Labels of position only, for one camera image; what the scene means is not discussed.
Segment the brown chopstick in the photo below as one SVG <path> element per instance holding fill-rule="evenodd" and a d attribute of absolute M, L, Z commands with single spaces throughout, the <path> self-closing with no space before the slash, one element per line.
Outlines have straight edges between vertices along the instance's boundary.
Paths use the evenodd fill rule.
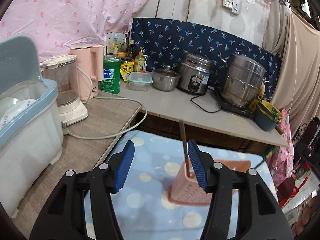
<path fill-rule="evenodd" d="M 183 144 L 185 168 L 187 172 L 187 177 L 190 177 L 190 167 L 189 167 L 189 158 L 188 158 L 188 150 L 187 150 L 187 137 L 185 133 L 184 121 L 180 119 L 178 123 L 180 128 L 181 140 Z"/>

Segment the grey kitchen countertop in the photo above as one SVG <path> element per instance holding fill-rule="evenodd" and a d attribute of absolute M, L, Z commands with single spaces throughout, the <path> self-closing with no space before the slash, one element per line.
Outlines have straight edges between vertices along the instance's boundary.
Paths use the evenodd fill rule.
<path fill-rule="evenodd" d="M 284 137 L 275 129 L 266 132 L 249 118 L 220 110 L 210 91 L 191 101 L 194 96 L 179 89 L 163 92 L 151 86 L 147 92 L 142 92 L 130 90 L 129 84 L 121 81 L 119 95 L 142 102 L 149 115 L 171 121 L 182 119 L 189 126 L 235 138 L 288 147 Z"/>

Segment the wooden side shelf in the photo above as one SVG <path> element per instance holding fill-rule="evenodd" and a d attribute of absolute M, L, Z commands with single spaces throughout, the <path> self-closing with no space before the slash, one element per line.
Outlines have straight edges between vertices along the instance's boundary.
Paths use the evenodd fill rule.
<path fill-rule="evenodd" d="M 118 141 L 118 137 L 110 136 L 127 129 L 140 108 L 138 102 L 108 93 L 89 100 L 88 117 L 69 126 L 73 135 L 64 136 L 61 157 L 41 173 L 18 206 L 19 212 L 12 221 L 25 237 L 29 237 L 43 205 L 64 173 L 86 172 L 101 163 Z"/>

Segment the blue polka dot tablecloth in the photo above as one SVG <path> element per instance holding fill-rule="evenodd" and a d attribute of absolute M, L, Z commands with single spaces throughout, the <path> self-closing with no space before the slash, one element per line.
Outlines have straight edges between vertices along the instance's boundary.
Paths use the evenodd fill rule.
<path fill-rule="evenodd" d="M 135 156 L 124 187 L 112 196 L 124 239 L 199 239 L 209 207 L 177 205 L 167 198 L 184 160 L 182 142 L 131 131 L 112 152 L 121 152 L 128 140 L 135 144 Z"/>

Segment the black induction cooktop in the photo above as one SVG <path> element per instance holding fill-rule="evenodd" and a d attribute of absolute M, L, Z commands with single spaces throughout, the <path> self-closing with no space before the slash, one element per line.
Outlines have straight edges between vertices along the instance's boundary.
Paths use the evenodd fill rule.
<path fill-rule="evenodd" d="M 222 97 L 220 91 L 213 90 L 215 97 L 217 98 L 221 109 L 227 112 L 231 112 L 233 114 L 241 115 L 251 120 L 254 119 L 254 113 L 249 109 L 238 108 L 226 102 L 226 100 Z"/>

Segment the blue plastic basin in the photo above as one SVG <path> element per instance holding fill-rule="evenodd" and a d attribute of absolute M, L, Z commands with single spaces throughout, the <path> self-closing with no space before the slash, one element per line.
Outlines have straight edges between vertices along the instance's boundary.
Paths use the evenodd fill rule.
<path fill-rule="evenodd" d="M 254 113 L 254 121 L 264 131 L 270 132 L 279 125 L 279 122 L 270 117 L 265 111 L 257 107 Z"/>

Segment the green canister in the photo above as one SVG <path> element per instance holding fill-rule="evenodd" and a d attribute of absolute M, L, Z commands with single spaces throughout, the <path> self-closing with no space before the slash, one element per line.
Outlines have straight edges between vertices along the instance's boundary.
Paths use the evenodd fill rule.
<path fill-rule="evenodd" d="M 120 92 L 120 65 L 118 58 L 104 58 L 103 80 L 99 82 L 99 90 L 111 94 Z"/>

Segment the pink floral apron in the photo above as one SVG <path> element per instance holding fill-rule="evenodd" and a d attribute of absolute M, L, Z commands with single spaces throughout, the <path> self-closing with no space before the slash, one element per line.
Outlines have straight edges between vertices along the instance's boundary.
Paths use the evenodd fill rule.
<path fill-rule="evenodd" d="M 283 115 L 283 119 L 280 122 L 280 128 L 284 131 L 282 136 L 288 143 L 288 147 L 277 147 L 271 158 L 267 161 L 275 187 L 278 187 L 285 179 L 292 176 L 293 165 L 295 162 L 289 115 L 286 109 L 282 109 L 281 113 Z"/>

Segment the clear food container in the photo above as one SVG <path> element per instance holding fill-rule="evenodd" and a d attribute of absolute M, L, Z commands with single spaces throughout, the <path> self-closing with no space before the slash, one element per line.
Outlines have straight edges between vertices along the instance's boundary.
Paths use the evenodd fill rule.
<path fill-rule="evenodd" d="M 152 76 L 148 73 L 132 72 L 128 78 L 129 89 L 147 92 L 153 84 Z"/>

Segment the yellow colander with greens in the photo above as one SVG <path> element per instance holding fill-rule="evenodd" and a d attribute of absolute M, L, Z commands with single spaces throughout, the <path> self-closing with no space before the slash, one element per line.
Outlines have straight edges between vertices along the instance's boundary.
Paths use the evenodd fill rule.
<path fill-rule="evenodd" d="M 257 107 L 272 121 L 280 123 L 283 115 L 279 109 L 265 100 L 258 102 Z"/>

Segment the small steel pot with lid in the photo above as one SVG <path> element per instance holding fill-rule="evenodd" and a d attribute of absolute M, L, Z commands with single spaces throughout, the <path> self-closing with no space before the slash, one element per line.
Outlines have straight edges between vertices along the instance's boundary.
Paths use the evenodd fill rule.
<path fill-rule="evenodd" d="M 152 71 L 153 87 L 163 92 L 171 92 L 176 89 L 180 74 L 170 69 L 154 69 Z"/>

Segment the loofah sponge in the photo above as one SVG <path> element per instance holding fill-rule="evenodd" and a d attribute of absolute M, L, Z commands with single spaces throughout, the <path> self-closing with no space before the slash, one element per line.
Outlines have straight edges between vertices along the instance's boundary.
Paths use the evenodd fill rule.
<path fill-rule="evenodd" d="M 265 94 L 265 84 L 262 83 L 257 91 L 257 95 L 263 98 L 264 94 Z"/>

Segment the yellow seasoning packet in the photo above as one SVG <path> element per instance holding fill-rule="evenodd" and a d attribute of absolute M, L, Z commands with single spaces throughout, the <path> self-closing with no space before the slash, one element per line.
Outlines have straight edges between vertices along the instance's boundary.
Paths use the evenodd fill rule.
<path fill-rule="evenodd" d="M 120 66 L 120 74 L 125 83 L 129 81 L 129 75 L 133 72 L 134 62 L 122 63 Z"/>

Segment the steel rice cooker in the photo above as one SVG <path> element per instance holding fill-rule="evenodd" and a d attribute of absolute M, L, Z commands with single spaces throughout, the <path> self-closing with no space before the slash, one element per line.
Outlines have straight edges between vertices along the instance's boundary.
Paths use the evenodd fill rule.
<path fill-rule="evenodd" d="M 202 55 L 186 53 L 180 63 L 178 89 L 194 95 L 206 94 L 213 66 L 213 61 Z"/>

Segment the white dish rack bin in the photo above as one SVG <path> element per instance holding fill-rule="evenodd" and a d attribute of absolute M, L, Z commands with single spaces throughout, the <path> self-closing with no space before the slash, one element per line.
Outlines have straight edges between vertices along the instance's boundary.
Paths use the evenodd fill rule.
<path fill-rule="evenodd" d="M 1 94 L 1 204 L 15 218 L 33 182 L 62 154 L 53 80 L 24 81 Z"/>

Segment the large steel steamer pot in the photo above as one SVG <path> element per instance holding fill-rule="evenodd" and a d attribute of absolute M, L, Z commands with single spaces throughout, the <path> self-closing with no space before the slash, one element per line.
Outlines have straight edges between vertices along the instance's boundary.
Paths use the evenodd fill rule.
<path fill-rule="evenodd" d="M 265 68 L 252 58 L 238 54 L 232 54 L 229 59 L 221 61 L 226 65 L 222 97 L 234 107 L 247 107 L 261 84 L 266 82 Z"/>

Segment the oil bottle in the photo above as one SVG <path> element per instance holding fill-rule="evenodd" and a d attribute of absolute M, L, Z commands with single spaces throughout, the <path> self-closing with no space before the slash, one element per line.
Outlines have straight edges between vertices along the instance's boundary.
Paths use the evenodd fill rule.
<path fill-rule="evenodd" d="M 140 51 L 134 60 L 134 72 L 140 72 L 144 70 L 145 57 L 143 56 L 143 47 L 140 47 Z"/>

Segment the pink electric kettle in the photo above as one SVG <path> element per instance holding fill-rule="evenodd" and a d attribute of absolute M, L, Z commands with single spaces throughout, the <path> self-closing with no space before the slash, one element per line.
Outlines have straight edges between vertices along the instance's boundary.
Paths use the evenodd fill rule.
<path fill-rule="evenodd" d="M 70 54 L 76 55 L 78 67 L 78 85 L 80 100 L 86 101 L 99 93 L 99 82 L 103 80 L 104 46 L 77 46 L 70 49 Z"/>

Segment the dark soy sauce bottle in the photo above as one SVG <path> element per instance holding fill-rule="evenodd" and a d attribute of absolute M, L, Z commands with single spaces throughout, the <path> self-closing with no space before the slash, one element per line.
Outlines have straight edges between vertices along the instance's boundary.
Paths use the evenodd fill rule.
<path fill-rule="evenodd" d="M 131 59 L 134 58 L 134 40 L 129 41 L 129 47 L 126 56 L 130 57 Z"/>

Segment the white blender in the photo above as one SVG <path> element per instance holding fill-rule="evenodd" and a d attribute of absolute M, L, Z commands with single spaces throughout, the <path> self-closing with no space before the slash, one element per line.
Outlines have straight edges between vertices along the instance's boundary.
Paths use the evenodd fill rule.
<path fill-rule="evenodd" d="M 88 110 L 80 99 L 77 56 L 53 56 L 42 62 L 44 78 L 57 83 L 57 107 L 63 126 L 71 126 L 88 117 Z"/>

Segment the white carton box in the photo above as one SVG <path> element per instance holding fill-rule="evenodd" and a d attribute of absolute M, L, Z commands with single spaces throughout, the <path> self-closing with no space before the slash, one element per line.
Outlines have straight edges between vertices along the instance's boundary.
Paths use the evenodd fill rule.
<path fill-rule="evenodd" d="M 114 45 L 118 46 L 119 52 L 126 51 L 126 36 L 123 33 L 106 34 L 106 54 L 112 54 Z"/>

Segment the navy floral backsplash cloth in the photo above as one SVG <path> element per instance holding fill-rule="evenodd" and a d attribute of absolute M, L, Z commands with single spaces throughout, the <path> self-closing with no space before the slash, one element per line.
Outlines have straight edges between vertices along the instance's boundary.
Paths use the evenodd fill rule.
<path fill-rule="evenodd" d="M 223 60 L 238 54 L 254 59 L 265 68 L 265 98 L 272 97 L 278 81 L 279 57 L 226 31 L 178 20 L 134 18 L 131 39 L 135 42 L 135 51 L 143 51 L 149 57 L 148 72 L 164 65 L 178 71 L 187 53 L 199 54 L 213 62 L 209 85 L 221 88 L 226 72 Z"/>

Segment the blue-grey dish rack lid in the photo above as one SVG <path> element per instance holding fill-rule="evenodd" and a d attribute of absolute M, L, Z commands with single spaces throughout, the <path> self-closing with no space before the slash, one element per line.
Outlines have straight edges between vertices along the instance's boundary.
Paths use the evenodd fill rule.
<path fill-rule="evenodd" d="M 43 81 L 36 44 L 30 36 L 1 39 L 1 93 L 24 81 Z"/>

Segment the beige curtain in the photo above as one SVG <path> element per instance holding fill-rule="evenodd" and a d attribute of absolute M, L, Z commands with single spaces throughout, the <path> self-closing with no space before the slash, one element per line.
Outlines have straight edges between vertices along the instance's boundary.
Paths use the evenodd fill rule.
<path fill-rule="evenodd" d="M 319 31 L 302 16 L 271 0 L 263 48 L 281 55 L 271 103 L 286 109 L 291 132 L 319 116 Z"/>

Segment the pink dotted curtain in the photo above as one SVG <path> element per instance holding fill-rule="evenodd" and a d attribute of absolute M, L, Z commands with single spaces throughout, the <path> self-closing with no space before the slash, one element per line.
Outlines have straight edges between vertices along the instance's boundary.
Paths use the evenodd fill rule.
<path fill-rule="evenodd" d="M 148 0 L 13 0 L 1 19 L 1 37 L 30 35 L 39 60 L 74 46 L 103 44 L 106 34 L 127 34 Z"/>

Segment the wall power socket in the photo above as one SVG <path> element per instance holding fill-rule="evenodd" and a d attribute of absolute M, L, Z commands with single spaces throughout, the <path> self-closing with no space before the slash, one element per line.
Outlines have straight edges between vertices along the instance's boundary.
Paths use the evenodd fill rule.
<path fill-rule="evenodd" d="M 222 6 L 230 9 L 232 14 L 239 15 L 240 5 L 236 2 L 231 2 L 229 0 L 222 0 Z"/>

